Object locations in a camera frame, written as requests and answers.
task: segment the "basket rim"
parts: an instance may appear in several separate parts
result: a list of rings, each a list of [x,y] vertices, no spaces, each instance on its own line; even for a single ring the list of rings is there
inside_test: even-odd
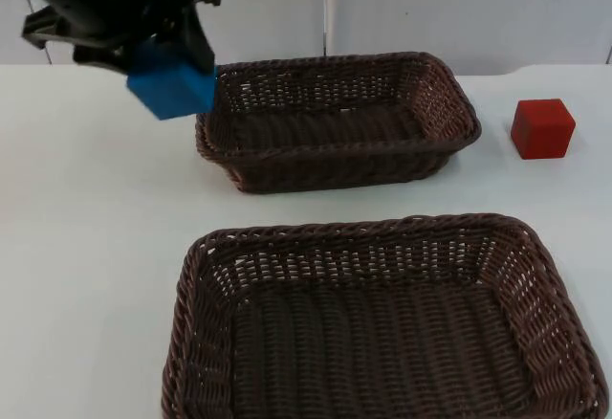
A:
[[[567,289],[557,271],[555,262],[542,244],[537,233],[523,221],[506,215],[497,213],[466,213],[460,215],[413,215],[401,219],[390,219],[378,222],[360,223],[331,223],[331,224],[307,224],[301,226],[280,225],[273,227],[254,227],[246,229],[223,229],[211,232],[210,234],[198,239],[188,250],[184,268],[177,284],[177,300],[174,310],[174,321],[172,324],[172,339],[166,365],[164,367],[163,399],[162,405],[164,417],[166,419],[179,419],[183,414],[175,411],[171,406],[179,403],[183,398],[184,377],[186,375],[185,364],[182,362],[188,359],[190,352],[189,334],[190,328],[194,328],[195,319],[195,285],[200,268],[206,263],[208,252],[216,251],[225,245],[242,245],[252,247],[257,244],[266,244],[271,240],[277,240],[279,235],[288,238],[299,237],[300,240],[314,239],[342,239],[343,237],[355,238],[356,236],[376,235],[377,239],[386,234],[392,234],[398,230],[418,230],[426,232],[428,228],[434,229],[437,226],[444,228],[492,228],[507,229],[514,228],[524,231],[526,239],[538,254],[540,260],[545,265],[545,276],[549,279],[551,287],[548,299],[557,306],[571,331],[571,340],[581,352],[582,357],[587,361],[590,373],[589,376],[589,402],[584,402],[579,410],[574,406],[573,414],[579,416],[572,417],[592,417],[603,418],[608,411],[609,390],[605,380],[601,363],[593,349],[586,331],[579,320],[578,313],[569,299]],[[183,356],[181,359],[173,357],[173,353],[179,351]],[[583,416],[591,408],[598,405],[597,416]],[[541,417],[549,417],[548,413],[542,413]]]
[[[321,60],[327,62],[342,62],[342,61],[377,61],[381,59],[411,59],[420,58],[427,62],[431,69],[441,72],[452,88],[457,94],[461,102],[467,109],[467,112],[472,123],[472,128],[462,136],[459,136],[452,140],[428,140],[428,139],[409,139],[395,142],[354,142],[354,143],[328,143],[328,144],[301,144],[298,146],[280,146],[268,149],[237,149],[227,150],[216,147],[210,142],[209,137],[209,113],[200,113],[196,116],[196,136],[198,139],[198,149],[202,155],[211,159],[212,161],[223,163],[223,162],[234,162],[234,161],[257,161],[261,159],[274,160],[274,159],[293,159],[300,157],[317,156],[318,158],[325,157],[348,157],[348,156],[360,156],[363,154],[377,155],[377,154],[396,154],[396,153],[453,153],[463,149],[464,147],[474,143],[478,140],[482,134],[482,125],[480,120],[476,117],[476,112],[471,104],[468,96],[464,92],[461,85],[457,82],[454,74],[450,68],[438,57],[429,53],[416,53],[416,52],[404,52],[404,53],[385,53],[376,55],[331,55],[323,57],[304,57],[304,58],[293,58],[293,59],[274,59],[274,60],[262,60],[257,62],[237,62],[228,65],[224,65],[219,68],[219,76],[227,71],[241,70],[244,68],[252,67],[253,65],[273,65],[278,67],[283,66],[304,66],[304,64],[312,64],[316,66]]]

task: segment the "woven basket bottom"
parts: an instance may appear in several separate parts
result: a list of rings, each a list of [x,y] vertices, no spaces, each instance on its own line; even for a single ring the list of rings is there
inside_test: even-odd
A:
[[[399,105],[370,105],[292,115],[271,111],[235,121],[242,149],[346,143],[394,143],[425,137],[412,112]]]
[[[237,419],[520,417],[536,399],[480,284],[259,286],[232,327]]]

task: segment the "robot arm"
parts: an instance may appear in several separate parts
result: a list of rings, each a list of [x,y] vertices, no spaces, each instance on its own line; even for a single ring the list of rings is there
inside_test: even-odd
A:
[[[46,0],[50,6],[26,18],[23,37],[42,49],[48,41],[73,44],[78,64],[128,74],[144,43],[164,48],[200,73],[214,71],[195,5],[221,0]]]

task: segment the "wicker basket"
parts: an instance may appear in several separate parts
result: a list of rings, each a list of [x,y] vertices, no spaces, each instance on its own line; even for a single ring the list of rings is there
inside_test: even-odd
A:
[[[178,284],[170,419],[602,418],[534,232],[500,215],[215,232]]]
[[[226,65],[200,154],[239,189],[279,192],[407,182],[480,136],[448,67],[429,54]]]

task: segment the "white tabletop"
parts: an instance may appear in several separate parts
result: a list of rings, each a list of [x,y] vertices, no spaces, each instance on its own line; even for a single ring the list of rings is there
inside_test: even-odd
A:
[[[156,121],[123,79],[0,67],[0,417],[151,419],[189,245],[220,228],[493,211],[551,250],[612,381],[612,68],[461,77],[482,138],[412,184],[248,196],[194,147],[194,119]],[[562,160],[522,161],[519,99],[562,98]]]

